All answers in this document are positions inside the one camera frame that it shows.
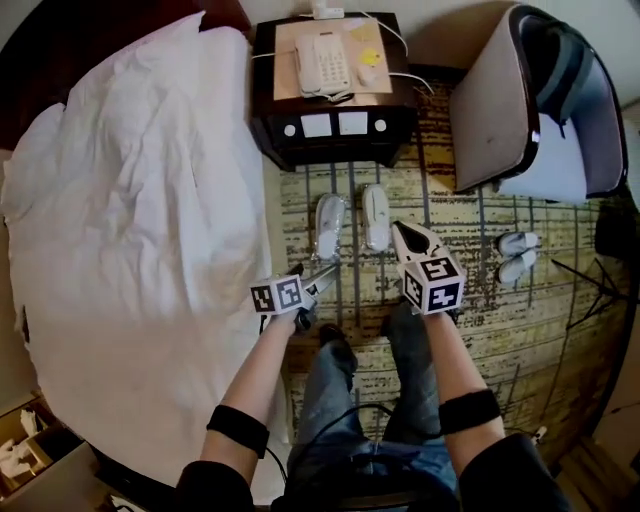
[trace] white slipper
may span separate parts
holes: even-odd
[[[513,283],[524,274],[527,269],[533,266],[536,262],[538,255],[533,249],[511,258],[509,261],[505,261],[498,271],[498,280],[502,284]]]
[[[503,256],[516,256],[527,249],[533,249],[538,245],[538,235],[535,233],[507,233],[498,238],[498,250]]]
[[[375,252],[389,247],[389,200],[380,185],[367,185],[362,195],[367,246]]]
[[[345,203],[337,194],[325,194],[316,208],[316,252],[321,260],[338,255]]]

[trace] patterned carpet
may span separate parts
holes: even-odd
[[[392,220],[423,223],[437,232],[467,270],[458,325],[482,375],[495,391],[512,431],[549,429],[540,449],[554,461],[593,413],[620,342],[626,304],[619,302],[575,328],[566,326],[589,310],[595,287],[551,263],[557,259],[598,277],[594,263],[595,223],[602,201],[579,207],[499,196],[490,186],[464,195],[452,193],[455,172],[448,96],[453,86],[434,82],[436,95],[419,95],[420,123],[411,146],[394,169],[372,162],[301,167],[282,173],[280,197],[287,264],[307,270],[315,239],[315,207],[327,192],[347,201],[339,281],[322,298],[318,324],[342,326],[359,360],[354,400],[392,407],[399,382],[388,341],[378,333],[397,302],[395,255],[373,254],[364,244],[361,195],[368,183],[381,183]],[[531,230],[540,235],[538,261],[515,285],[495,279],[502,262],[496,237]],[[616,285],[625,290],[621,262],[598,256]],[[294,428],[304,384],[317,350],[317,331],[292,340],[287,354]],[[362,411],[371,438],[381,438],[387,418]]]

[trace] white telephone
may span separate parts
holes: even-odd
[[[332,96],[351,89],[349,63],[338,34],[296,38],[296,63],[300,92],[305,98]]]

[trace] bed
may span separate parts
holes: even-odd
[[[55,77],[34,83],[2,131],[5,146],[19,135],[1,198],[16,327],[28,324],[45,398],[97,450],[169,486],[255,343],[248,284],[271,271],[245,122],[249,45],[234,28],[200,32],[205,22],[191,14],[127,41],[65,98],[33,92],[64,90]],[[285,418],[281,385],[270,443],[283,456]],[[279,478],[261,461],[258,503]]]

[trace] black wristband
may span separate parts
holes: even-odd
[[[498,401],[490,389],[447,400],[440,406],[439,412],[443,435],[483,425],[501,414]]]
[[[211,415],[207,430],[215,430],[224,434],[236,443],[256,452],[259,459],[264,459],[267,441],[269,441],[269,430],[248,414],[233,407],[219,405]]]

